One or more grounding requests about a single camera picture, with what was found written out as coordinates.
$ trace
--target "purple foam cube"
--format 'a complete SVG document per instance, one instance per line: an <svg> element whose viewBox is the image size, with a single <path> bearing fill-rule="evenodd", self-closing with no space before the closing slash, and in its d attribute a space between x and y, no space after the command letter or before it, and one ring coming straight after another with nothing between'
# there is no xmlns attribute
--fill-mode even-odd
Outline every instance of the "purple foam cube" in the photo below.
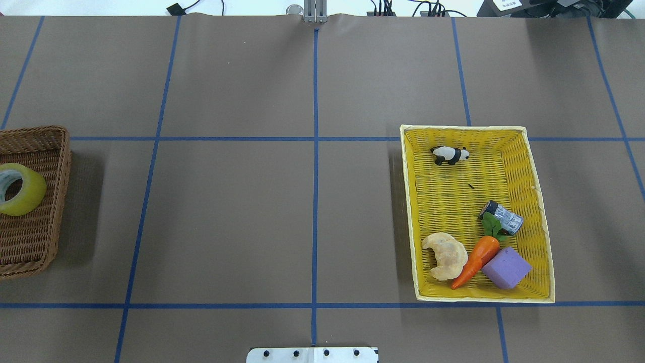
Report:
<svg viewBox="0 0 645 363"><path fill-rule="evenodd" d="M531 265L512 247L499 251L482 272L500 289L512 289L531 271Z"/></svg>

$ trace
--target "toy carrot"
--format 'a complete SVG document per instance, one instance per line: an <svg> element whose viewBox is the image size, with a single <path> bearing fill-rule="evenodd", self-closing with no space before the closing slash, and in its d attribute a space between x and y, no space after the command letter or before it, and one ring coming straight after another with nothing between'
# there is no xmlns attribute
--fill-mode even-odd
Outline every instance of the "toy carrot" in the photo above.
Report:
<svg viewBox="0 0 645 363"><path fill-rule="evenodd" d="M506 236L499 234L502 230L502 224L489 212L484 213L482 225L484 226L484 236L477 242L470 256L468 256L468 261L461 270L461 274L452 281L452 289L461 287L475 276L477 271L495 257L499 251L499 242L506 239Z"/></svg>

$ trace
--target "white bracket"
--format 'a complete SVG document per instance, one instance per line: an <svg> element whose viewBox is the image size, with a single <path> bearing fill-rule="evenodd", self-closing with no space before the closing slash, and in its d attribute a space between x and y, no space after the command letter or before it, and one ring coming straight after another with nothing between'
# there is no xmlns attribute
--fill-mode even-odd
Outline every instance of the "white bracket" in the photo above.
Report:
<svg viewBox="0 0 645 363"><path fill-rule="evenodd" d="M327 23L327 0L304 0L305 23Z"/></svg>
<svg viewBox="0 0 645 363"><path fill-rule="evenodd" d="M246 363L379 363L372 347L253 348Z"/></svg>

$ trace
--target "wicker tray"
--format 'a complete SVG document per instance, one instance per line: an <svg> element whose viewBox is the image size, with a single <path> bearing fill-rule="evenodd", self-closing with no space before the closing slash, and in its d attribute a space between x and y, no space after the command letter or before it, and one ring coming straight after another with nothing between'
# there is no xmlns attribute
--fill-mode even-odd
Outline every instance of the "wicker tray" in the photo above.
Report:
<svg viewBox="0 0 645 363"><path fill-rule="evenodd" d="M0 214L0 280L47 268L58 251L63 205L70 177L70 137L60 126L0 131L0 164L20 163L47 181L43 202L20 217ZM10 188L7 194L19 189Z"/></svg>
<svg viewBox="0 0 645 363"><path fill-rule="evenodd" d="M401 125L412 276L418 300L540 302L555 301L555 280L544 202L524 127L446 127ZM466 147L470 158L450 166L434 164L430 148ZM445 232L470 253L483 236L477 215L495 200L524 217L524 225L501 243L512 246L533 269L514 289L497 288L481 271L459 289L438 281L437 265L423 238Z"/></svg>

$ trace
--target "black plug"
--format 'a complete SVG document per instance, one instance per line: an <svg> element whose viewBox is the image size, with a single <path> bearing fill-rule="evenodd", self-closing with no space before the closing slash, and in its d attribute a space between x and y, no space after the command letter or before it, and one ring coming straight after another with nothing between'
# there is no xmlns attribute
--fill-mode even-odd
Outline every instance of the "black plug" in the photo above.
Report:
<svg viewBox="0 0 645 363"><path fill-rule="evenodd" d="M181 5L177 3L170 5L169 7L166 8L166 10L170 13L170 15L173 15L173 16L186 15L184 8L182 8Z"/></svg>

